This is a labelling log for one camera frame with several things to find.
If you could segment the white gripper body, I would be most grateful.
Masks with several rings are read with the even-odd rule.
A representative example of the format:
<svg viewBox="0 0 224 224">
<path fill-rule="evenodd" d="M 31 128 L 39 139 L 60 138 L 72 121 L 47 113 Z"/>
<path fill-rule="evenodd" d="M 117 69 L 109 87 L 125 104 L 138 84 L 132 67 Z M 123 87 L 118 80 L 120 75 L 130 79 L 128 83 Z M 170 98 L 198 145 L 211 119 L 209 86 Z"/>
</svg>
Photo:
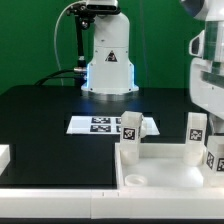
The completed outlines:
<svg viewBox="0 0 224 224">
<path fill-rule="evenodd" d="M 191 101 L 204 110 L 224 120 L 224 88 L 203 80 L 205 72 L 210 73 L 212 62 L 194 58 L 190 65 Z"/>
</svg>

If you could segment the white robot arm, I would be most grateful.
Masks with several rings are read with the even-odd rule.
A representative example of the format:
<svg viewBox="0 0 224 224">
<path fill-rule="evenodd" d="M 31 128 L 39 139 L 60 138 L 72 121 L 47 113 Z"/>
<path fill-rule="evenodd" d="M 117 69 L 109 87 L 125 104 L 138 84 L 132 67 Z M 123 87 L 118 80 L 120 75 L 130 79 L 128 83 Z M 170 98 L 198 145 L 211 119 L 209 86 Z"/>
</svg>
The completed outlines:
<svg viewBox="0 0 224 224">
<path fill-rule="evenodd" d="M 204 22 L 188 45 L 191 100 L 209 112 L 212 132 L 224 135 L 224 0 L 178 1 L 188 15 Z M 102 98 L 137 92 L 128 56 L 129 21 L 117 0 L 87 0 L 85 7 L 94 18 L 93 58 L 81 90 Z"/>
</svg>

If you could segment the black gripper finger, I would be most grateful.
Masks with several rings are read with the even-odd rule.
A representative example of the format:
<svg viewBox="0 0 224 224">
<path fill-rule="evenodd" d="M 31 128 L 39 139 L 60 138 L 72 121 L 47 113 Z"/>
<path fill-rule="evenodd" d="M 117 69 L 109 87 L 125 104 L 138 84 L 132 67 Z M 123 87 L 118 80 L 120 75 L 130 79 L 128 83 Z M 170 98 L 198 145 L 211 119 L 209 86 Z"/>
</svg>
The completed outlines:
<svg viewBox="0 0 224 224">
<path fill-rule="evenodd" d="M 210 114 L 209 123 L 213 135 L 224 136 L 224 120 L 213 114 Z"/>
</svg>

